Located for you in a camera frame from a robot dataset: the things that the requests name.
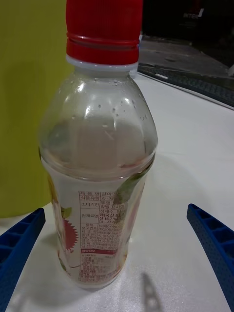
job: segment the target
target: green leaf illustration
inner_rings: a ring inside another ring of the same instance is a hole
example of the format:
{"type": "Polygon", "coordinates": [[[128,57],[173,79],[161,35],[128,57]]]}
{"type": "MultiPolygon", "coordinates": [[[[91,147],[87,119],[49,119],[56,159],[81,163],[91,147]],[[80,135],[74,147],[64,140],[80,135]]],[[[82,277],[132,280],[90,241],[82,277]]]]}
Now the green leaf illustration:
{"type": "Polygon", "coordinates": [[[123,184],[121,184],[121,186],[117,189],[117,193],[114,197],[113,201],[114,205],[122,204],[130,199],[134,187],[138,184],[140,179],[150,170],[154,162],[154,159],[155,156],[152,158],[152,161],[149,164],[149,166],[147,166],[142,172],[132,175],[125,182],[123,182],[123,184]]]}
{"type": "Polygon", "coordinates": [[[66,219],[68,218],[72,213],[72,207],[69,208],[63,208],[61,207],[61,214],[62,214],[62,218],[66,219]]]}

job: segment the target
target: bottle label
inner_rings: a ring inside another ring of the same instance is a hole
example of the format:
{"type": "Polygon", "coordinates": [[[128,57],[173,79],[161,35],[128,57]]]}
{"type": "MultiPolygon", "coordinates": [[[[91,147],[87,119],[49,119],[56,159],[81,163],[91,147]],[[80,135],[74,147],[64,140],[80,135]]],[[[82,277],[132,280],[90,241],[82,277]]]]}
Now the bottle label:
{"type": "Polygon", "coordinates": [[[79,283],[108,283],[125,263],[154,158],[141,173],[108,182],[74,179],[41,161],[48,173],[63,269],[79,283]]]}

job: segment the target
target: bottle neck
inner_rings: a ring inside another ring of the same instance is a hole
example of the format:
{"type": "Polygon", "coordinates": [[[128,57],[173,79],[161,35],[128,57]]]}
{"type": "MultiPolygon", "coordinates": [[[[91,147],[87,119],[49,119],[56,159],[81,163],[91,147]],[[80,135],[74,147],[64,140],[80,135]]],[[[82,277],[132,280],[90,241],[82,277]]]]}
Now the bottle neck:
{"type": "Polygon", "coordinates": [[[123,78],[133,69],[137,69],[138,62],[128,65],[102,65],[79,61],[67,55],[67,61],[75,66],[75,72],[97,78],[123,78]]]}

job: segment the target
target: nutrition label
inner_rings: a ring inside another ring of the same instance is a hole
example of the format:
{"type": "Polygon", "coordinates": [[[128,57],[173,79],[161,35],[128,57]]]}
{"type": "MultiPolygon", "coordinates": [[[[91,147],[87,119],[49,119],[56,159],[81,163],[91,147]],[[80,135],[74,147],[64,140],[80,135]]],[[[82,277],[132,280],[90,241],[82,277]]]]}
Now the nutrition label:
{"type": "Polygon", "coordinates": [[[97,253],[113,254],[118,248],[125,203],[113,205],[115,194],[79,192],[82,249],[98,249],[97,253]]]}
{"type": "Polygon", "coordinates": [[[81,281],[98,281],[113,273],[126,203],[114,205],[116,192],[79,192],[81,281]]]}

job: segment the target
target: plastic bottle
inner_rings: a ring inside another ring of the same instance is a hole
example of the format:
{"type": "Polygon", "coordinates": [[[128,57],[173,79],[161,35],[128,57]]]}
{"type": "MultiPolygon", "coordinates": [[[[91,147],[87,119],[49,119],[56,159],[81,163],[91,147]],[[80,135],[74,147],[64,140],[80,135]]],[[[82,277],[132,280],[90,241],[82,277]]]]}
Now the plastic bottle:
{"type": "Polygon", "coordinates": [[[58,257],[82,287],[103,287],[121,271],[154,161],[154,121],[129,76],[141,16],[141,0],[67,1],[67,60],[75,71],[40,125],[58,257]]]}

